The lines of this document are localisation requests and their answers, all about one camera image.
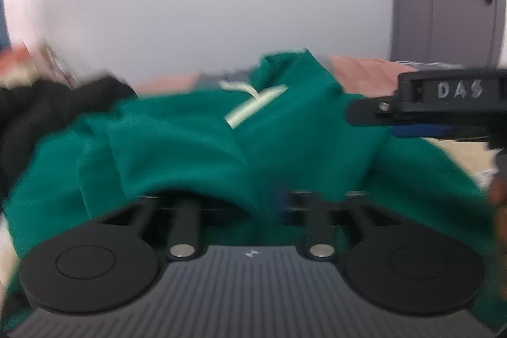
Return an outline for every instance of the black fabric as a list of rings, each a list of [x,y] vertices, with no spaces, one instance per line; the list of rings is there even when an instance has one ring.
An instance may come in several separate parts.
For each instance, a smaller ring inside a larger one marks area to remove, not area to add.
[[[108,76],[75,90],[38,80],[30,87],[0,88],[0,200],[29,163],[37,140],[88,112],[103,112],[133,89]]]

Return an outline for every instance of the green fabric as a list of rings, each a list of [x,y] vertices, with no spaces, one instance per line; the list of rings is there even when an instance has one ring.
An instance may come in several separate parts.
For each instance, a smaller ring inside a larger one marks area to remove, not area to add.
[[[19,256],[157,189],[190,189],[248,211],[248,221],[206,232],[208,242],[232,245],[301,236],[300,228],[276,225],[270,182],[331,201],[365,190],[475,248],[489,271],[473,313],[493,329],[507,320],[492,283],[492,211],[442,151],[387,128],[349,126],[344,110],[357,96],[343,93],[309,52],[265,57],[250,83],[258,91],[288,90],[234,130],[224,116],[251,96],[207,90],[123,101],[44,139],[4,207]]]

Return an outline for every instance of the white logo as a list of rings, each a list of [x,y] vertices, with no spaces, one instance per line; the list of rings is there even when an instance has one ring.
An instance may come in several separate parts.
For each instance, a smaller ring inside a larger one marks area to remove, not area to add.
[[[259,251],[255,251],[255,249],[250,249],[249,251],[245,252],[245,255],[248,258],[255,258],[259,254],[260,254],[260,252]]]
[[[438,85],[438,94],[439,98],[447,98],[449,95],[449,83],[448,82],[440,82]],[[482,95],[482,86],[481,86],[481,79],[475,79],[472,82],[472,86],[470,88],[472,90],[472,98],[478,98]],[[458,83],[458,86],[456,87],[456,92],[454,93],[454,97],[457,98],[458,96],[464,98],[466,96],[466,88],[463,84],[463,81],[460,81]]]

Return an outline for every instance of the gray base plate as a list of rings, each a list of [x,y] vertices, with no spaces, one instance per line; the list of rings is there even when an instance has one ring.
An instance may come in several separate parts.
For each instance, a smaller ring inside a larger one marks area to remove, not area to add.
[[[413,318],[357,296],[329,263],[295,247],[211,246],[169,265],[123,308],[70,316],[37,309],[13,338],[490,338],[468,311]]]

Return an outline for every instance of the green cloth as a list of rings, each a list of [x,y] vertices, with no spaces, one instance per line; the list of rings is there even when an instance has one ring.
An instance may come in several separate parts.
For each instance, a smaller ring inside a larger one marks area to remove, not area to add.
[[[206,90],[123,101],[42,140],[4,206],[18,255],[158,189],[189,189],[248,211],[248,221],[206,233],[207,242],[229,245],[298,241],[300,228],[276,225],[270,182],[330,201],[363,190],[475,248],[488,278],[473,313],[493,329],[507,321],[491,272],[492,210],[442,151],[388,128],[349,126],[344,111],[358,96],[307,51],[265,57],[250,83],[288,90],[235,129],[224,116],[251,96]]]

